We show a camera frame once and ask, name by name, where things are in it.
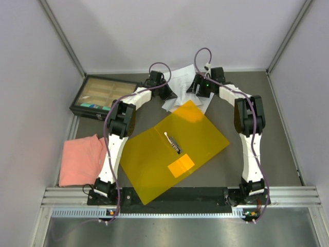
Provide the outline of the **metal folder clip mechanism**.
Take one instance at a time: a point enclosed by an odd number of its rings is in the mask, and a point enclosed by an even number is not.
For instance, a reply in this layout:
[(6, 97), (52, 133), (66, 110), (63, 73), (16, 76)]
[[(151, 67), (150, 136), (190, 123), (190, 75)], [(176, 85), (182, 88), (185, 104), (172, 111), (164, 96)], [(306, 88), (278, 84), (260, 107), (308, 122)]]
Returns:
[(181, 154), (182, 153), (182, 149), (179, 146), (179, 144), (175, 141), (175, 139), (173, 137), (169, 136), (167, 132), (164, 132), (164, 135), (166, 136), (168, 142), (170, 143), (170, 145), (172, 146), (172, 148), (175, 150), (175, 152), (177, 154)]

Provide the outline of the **yellow plastic folder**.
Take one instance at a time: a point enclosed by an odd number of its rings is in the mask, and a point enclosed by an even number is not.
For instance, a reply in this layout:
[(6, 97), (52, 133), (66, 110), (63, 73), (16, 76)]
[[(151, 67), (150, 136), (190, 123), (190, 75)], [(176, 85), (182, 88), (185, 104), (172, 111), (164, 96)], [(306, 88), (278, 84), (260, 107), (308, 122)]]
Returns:
[[(164, 132), (182, 149), (177, 154)], [(129, 139), (120, 165), (143, 205), (187, 178), (230, 144), (218, 128), (188, 101), (154, 127)]]

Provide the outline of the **black compartment display box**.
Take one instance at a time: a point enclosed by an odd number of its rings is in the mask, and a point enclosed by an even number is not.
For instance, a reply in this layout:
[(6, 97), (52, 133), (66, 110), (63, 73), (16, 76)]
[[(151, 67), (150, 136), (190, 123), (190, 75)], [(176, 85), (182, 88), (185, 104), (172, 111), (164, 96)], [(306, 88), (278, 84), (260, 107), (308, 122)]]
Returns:
[[(102, 107), (111, 107), (114, 100), (132, 94), (140, 85), (141, 82), (87, 75), (69, 108), (76, 116), (104, 121), (108, 111)], [(82, 103), (97, 104), (99, 108), (81, 107)]]

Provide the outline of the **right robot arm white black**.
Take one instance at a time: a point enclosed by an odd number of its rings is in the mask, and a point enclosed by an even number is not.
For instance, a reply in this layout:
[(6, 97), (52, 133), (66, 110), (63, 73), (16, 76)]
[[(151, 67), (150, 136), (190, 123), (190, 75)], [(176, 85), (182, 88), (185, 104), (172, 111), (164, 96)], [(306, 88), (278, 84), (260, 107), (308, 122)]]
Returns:
[(239, 134), (243, 148), (243, 172), (239, 194), (232, 201), (253, 203), (265, 192), (265, 180), (260, 168), (260, 144), (266, 125), (262, 98), (241, 91), (227, 82), (222, 67), (205, 65), (205, 72), (197, 72), (187, 93), (209, 97), (211, 93), (234, 107), (234, 128)]

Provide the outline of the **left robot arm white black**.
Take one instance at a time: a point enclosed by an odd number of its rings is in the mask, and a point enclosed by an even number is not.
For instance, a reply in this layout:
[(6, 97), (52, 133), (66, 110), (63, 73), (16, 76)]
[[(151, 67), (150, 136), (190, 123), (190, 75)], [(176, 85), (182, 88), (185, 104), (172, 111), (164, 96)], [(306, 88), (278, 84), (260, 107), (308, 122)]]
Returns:
[(124, 146), (134, 132), (137, 110), (157, 96), (162, 100), (176, 97), (164, 74), (152, 70), (149, 72), (149, 78), (137, 87), (135, 92), (124, 95), (112, 103), (103, 126), (107, 154), (101, 172), (94, 185), (90, 187), (87, 205), (120, 204), (118, 168)]

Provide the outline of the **teal tube left in box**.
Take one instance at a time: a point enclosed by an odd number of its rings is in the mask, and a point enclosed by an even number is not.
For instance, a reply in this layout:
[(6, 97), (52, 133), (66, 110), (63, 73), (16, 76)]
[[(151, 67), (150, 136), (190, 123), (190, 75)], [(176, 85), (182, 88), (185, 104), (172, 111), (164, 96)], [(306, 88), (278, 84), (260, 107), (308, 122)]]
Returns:
[(92, 108), (92, 109), (98, 109), (99, 106), (97, 104), (90, 104), (90, 103), (82, 103), (80, 104), (81, 107), (85, 108)]

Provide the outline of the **pink folded cloth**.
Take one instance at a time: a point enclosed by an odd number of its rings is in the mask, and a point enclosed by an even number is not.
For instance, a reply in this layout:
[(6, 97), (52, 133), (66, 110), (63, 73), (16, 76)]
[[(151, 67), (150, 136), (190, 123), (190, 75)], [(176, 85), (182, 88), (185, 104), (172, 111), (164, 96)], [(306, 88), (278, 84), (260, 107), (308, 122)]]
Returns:
[(59, 186), (94, 184), (103, 167), (106, 155), (104, 138), (97, 134), (67, 140), (64, 143)]

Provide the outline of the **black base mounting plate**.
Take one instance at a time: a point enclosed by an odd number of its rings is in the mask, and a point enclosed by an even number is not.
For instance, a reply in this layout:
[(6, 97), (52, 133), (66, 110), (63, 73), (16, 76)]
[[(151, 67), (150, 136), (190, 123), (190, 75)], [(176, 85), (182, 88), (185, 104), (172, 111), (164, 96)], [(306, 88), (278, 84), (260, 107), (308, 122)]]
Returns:
[(121, 213), (228, 213), (225, 187), (173, 187), (143, 205), (132, 187), (120, 189)]

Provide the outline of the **left aluminium frame post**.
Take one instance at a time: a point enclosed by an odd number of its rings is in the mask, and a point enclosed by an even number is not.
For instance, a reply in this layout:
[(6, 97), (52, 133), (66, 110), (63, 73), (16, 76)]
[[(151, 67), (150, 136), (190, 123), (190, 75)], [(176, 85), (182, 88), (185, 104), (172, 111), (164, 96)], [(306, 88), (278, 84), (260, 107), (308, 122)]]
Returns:
[(50, 20), (56, 34), (59, 36), (59, 39), (62, 43), (62, 45), (64, 46), (67, 54), (69, 55), (71, 61), (73, 62), (75, 68), (78, 70), (79, 74), (82, 77), (85, 77), (86, 73), (78, 59), (78, 57), (76, 56), (72, 46), (69, 43), (68, 38), (66, 37), (60, 23), (58, 22), (56, 16), (54, 15), (50, 5), (48, 4), (48, 2), (46, 0), (38, 0), (38, 2), (41, 4), (45, 14), (47, 15), (48, 19)]

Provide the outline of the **aluminium frame post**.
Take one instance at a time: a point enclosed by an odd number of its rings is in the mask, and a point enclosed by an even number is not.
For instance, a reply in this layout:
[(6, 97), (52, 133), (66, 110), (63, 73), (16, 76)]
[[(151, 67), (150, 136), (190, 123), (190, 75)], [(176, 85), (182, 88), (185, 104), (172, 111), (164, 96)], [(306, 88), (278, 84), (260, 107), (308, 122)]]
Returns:
[(73, 62), (75, 68), (78, 70), (79, 74), (82, 77), (85, 77), (86, 73), (78, 59), (78, 57), (76, 56), (72, 46), (69, 43), (68, 38), (66, 37), (60, 23), (58, 22), (56, 16), (54, 15), (50, 5), (48, 4), (48, 2), (46, 0), (38, 0), (38, 2), (41, 4), (45, 14), (47, 15), (48, 19), (50, 20), (56, 34), (59, 36), (59, 39), (62, 43), (62, 45), (64, 46), (67, 54), (69, 55), (71, 61)]
[(276, 51), (272, 61), (270, 62), (268, 68), (266, 69), (267, 75), (270, 75), (273, 70), (275, 69), (277, 63), (279, 62), (280, 58), (282, 57), (285, 49), (289, 45), (291, 39), (293, 38), (295, 32), (297, 31), (298, 27), (300, 26), (301, 22), (303, 21), (304, 17), (309, 12), (312, 4), (314, 3), (313, 0), (305, 0), (301, 9), (299, 10), (296, 18), (294, 19), (293, 23), (291, 24), (287, 34), (285, 35), (283, 41), (281, 42), (278, 50)]

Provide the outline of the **right aluminium frame post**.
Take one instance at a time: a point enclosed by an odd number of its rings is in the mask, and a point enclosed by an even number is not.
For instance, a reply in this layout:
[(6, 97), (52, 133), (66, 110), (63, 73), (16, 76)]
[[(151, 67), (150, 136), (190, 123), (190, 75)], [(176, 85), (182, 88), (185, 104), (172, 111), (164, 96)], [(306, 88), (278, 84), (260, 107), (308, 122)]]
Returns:
[(275, 69), (277, 63), (279, 62), (280, 58), (282, 57), (285, 49), (289, 45), (291, 39), (293, 38), (295, 32), (297, 31), (298, 27), (300, 26), (301, 22), (303, 21), (304, 17), (309, 12), (312, 4), (314, 3), (313, 0), (305, 0), (301, 9), (299, 10), (296, 18), (294, 19), (293, 23), (291, 24), (287, 34), (285, 35), (283, 41), (281, 42), (278, 50), (276, 51), (272, 61), (270, 62), (268, 68), (266, 69), (267, 75), (270, 75), (273, 70)]

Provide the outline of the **aluminium front rail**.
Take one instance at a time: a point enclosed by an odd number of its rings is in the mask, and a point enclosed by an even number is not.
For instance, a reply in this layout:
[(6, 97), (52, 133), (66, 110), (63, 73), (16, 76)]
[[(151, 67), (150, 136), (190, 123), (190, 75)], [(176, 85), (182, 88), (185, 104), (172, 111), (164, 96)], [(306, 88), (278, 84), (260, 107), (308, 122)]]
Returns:
[[(314, 186), (277, 186), (269, 192), (270, 207), (320, 207), (322, 205)], [(42, 207), (83, 207), (87, 205), (87, 195), (80, 187), (46, 188)]]

